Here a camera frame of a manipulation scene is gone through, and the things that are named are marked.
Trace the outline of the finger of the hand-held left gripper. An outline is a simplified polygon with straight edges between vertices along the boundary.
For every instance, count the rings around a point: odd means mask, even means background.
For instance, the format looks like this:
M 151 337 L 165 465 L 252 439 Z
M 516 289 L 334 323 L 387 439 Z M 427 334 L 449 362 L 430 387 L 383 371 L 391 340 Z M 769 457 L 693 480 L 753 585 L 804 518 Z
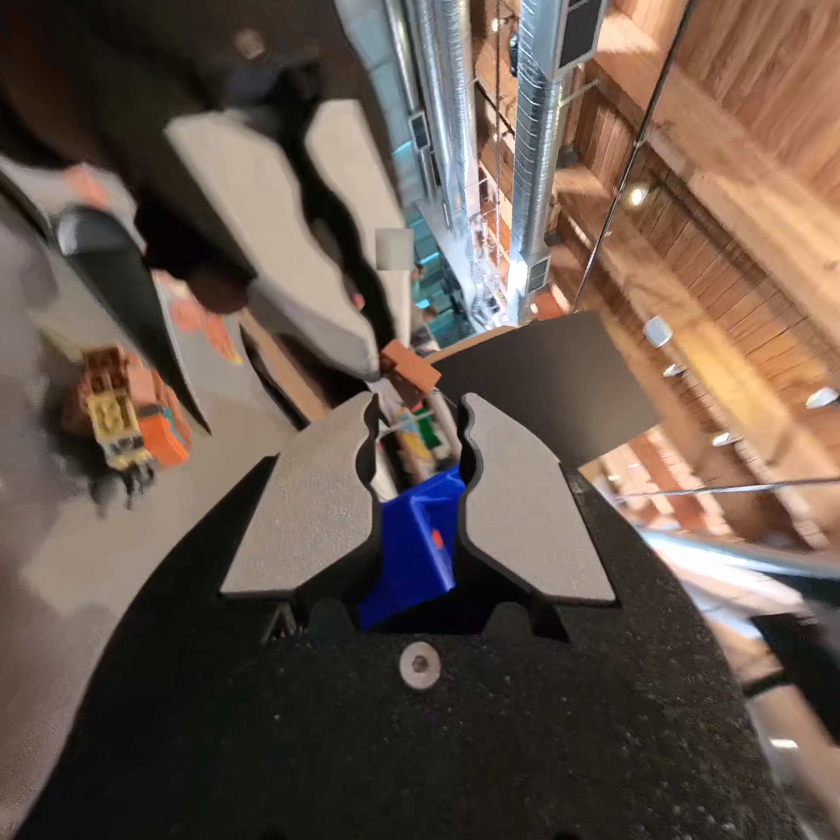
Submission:
M 350 99 L 319 104 L 305 148 L 316 172 L 349 212 L 361 256 L 382 283 L 395 337 L 409 345 L 414 236 L 361 104 Z
M 238 112 L 174 119 L 165 137 L 256 273 L 247 296 L 257 323 L 268 333 L 295 336 L 349 375 L 379 379 L 372 328 L 307 225 L 283 150 Z

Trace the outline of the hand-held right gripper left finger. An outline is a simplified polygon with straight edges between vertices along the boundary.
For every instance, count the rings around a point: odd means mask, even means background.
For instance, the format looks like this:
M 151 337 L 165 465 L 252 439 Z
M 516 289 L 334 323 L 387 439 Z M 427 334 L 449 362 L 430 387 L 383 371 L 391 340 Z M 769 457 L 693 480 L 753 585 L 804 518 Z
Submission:
M 372 487 L 376 394 L 310 424 L 281 453 L 221 585 L 230 597 L 362 601 L 382 572 L 382 504 Z

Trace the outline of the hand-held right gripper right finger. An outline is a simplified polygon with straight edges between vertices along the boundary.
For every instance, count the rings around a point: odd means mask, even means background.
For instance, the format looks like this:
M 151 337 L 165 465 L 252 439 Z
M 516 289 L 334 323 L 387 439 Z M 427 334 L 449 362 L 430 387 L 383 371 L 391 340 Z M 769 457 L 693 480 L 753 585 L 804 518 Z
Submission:
M 558 457 L 484 397 L 459 404 L 468 556 L 549 603 L 610 605 L 616 595 Z

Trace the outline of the stack of blue plastic bins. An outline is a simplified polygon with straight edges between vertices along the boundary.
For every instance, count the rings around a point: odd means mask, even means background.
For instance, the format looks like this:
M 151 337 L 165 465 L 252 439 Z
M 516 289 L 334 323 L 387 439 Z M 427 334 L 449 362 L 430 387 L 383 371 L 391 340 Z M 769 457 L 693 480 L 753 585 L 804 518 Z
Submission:
M 373 590 L 356 608 L 362 630 L 454 588 L 456 520 L 465 488 L 456 465 L 382 506 L 383 565 Z

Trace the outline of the small brown toy brick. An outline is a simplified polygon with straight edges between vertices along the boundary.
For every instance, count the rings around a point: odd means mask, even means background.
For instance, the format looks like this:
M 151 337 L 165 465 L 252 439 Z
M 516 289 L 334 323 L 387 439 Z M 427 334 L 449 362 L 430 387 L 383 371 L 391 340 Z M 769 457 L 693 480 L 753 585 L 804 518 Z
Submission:
M 384 378 L 412 412 L 437 388 L 441 378 L 439 371 L 398 339 L 381 349 L 380 367 Z

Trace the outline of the brown toy brick model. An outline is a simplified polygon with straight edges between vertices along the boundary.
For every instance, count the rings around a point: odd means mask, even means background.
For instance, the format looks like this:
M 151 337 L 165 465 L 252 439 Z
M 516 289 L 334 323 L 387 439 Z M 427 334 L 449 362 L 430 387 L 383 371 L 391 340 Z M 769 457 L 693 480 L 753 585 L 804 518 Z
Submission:
M 118 344 L 94 346 L 80 352 L 77 368 L 62 429 L 98 446 L 130 510 L 161 472 L 189 461 L 193 431 L 174 390 L 138 354 Z

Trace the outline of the silver spiral pipes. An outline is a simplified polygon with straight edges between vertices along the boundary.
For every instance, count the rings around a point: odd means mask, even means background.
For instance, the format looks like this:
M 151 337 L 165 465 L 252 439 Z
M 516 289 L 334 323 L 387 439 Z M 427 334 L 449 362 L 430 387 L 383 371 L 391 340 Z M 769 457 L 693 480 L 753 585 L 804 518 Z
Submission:
M 407 1 L 413 54 L 452 225 L 480 221 L 476 96 L 467 1 Z

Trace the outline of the black board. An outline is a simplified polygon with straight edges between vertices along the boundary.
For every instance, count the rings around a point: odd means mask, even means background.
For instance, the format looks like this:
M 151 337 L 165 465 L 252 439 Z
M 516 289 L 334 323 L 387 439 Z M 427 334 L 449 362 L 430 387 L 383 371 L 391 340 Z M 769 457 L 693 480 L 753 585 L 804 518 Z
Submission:
M 483 397 L 577 469 L 662 421 L 598 313 L 485 332 L 428 358 L 456 403 Z

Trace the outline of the green box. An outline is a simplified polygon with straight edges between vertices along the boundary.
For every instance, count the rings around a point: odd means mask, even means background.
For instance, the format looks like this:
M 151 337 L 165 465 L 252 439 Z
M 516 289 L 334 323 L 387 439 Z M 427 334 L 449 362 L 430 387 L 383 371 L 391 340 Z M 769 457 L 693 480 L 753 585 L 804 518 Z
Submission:
M 444 444 L 436 433 L 431 412 L 425 407 L 413 411 L 400 406 L 395 413 L 393 428 L 401 444 L 417 462 L 436 465 L 437 450 Z

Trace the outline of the printed instruction booklet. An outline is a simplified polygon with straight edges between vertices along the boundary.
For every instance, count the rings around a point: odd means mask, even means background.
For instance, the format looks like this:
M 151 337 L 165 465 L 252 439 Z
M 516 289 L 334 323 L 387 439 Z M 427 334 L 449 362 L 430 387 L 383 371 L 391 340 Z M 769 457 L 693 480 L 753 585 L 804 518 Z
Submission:
M 244 364 L 228 320 L 206 310 L 185 283 L 147 267 L 141 246 L 114 214 L 107 188 L 90 167 L 73 164 L 63 176 L 72 202 L 54 217 L 59 252 L 143 361 L 211 434 L 212 414 L 201 402 L 189 362 L 203 359 L 212 381 L 221 363 L 234 370 Z

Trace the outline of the large silver ventilation duct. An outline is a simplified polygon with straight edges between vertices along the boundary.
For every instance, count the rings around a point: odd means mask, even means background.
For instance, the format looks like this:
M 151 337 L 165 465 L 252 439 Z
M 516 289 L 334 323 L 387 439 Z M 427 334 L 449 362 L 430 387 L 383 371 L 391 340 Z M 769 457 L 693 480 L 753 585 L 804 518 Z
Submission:
M 518 21 L 507 316 L 518 326 L 549 277 L 544 242 L 574 69 L 597 47 L 607 1 L 523 1 Z

